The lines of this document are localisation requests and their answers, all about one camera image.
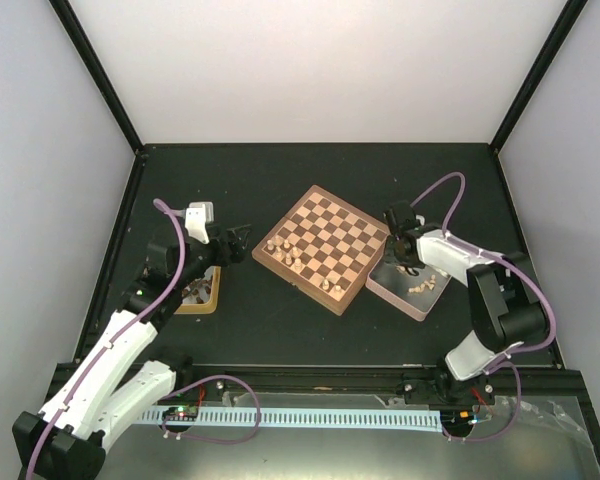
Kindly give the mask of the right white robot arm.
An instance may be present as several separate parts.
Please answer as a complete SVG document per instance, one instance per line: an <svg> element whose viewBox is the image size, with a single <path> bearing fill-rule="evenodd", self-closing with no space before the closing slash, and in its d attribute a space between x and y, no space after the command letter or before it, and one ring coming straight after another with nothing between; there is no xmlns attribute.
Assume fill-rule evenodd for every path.
<svg viewBox="0 0 600 480"><path fill-rule="evenodd" d="M447 405L468 402L487 373L519 351L551 343L555 315L537 284L528 256L484 250L426 222L399 202L384 213L389 229L381 259L366 286L416 321L426 318L447 284L468 291L471 329L435 367L404 382L408 394L437 396Z"/></svg>

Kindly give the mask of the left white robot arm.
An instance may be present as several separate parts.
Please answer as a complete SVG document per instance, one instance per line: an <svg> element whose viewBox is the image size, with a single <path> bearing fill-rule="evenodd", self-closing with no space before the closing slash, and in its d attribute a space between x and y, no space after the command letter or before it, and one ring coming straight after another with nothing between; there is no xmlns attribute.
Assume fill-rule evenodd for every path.
<svg viewBox="0 0 600 480"><path fill-rule="evenodd" d="M116 440L156 402L187 397L206 380L195 379L190 356L163 352L128 373L183 303L183 292L216 267L246 256L248 225L222 231L205 227L205 240L179 223L147 246L144 265L100 339L75 372L37 413L23 412L12 433L23 476L93 479Z"/></svg>

